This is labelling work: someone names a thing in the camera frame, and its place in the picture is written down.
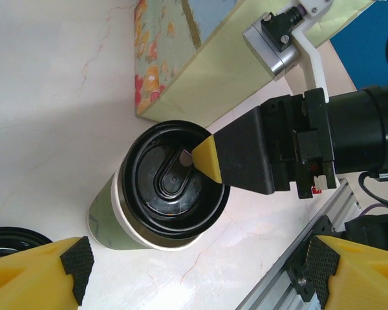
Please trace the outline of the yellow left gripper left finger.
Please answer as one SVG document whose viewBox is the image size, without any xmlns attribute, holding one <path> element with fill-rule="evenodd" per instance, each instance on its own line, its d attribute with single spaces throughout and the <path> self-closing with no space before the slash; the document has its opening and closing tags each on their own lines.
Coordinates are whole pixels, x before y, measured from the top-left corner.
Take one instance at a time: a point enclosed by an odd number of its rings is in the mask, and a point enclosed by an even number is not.
<svg viewBox="0 0 388 310">
<path fill-rule="evenodd" d="M 3 256 L 0 309 L 78 309 L 93 265 L 86 236 Z"/>
</svg>

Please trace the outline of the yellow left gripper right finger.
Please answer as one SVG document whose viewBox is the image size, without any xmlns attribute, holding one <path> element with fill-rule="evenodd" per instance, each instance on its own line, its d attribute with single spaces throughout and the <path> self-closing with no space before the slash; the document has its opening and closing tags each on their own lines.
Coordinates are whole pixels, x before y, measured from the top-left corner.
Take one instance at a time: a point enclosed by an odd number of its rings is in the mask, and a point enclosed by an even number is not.
<svg viewBox="0 0 388 310">
<path fill-rule="evenodd" d="M 322 309 L 388 309 L 388 251 L 315 236 L 306 263 Z"/>
</svg>

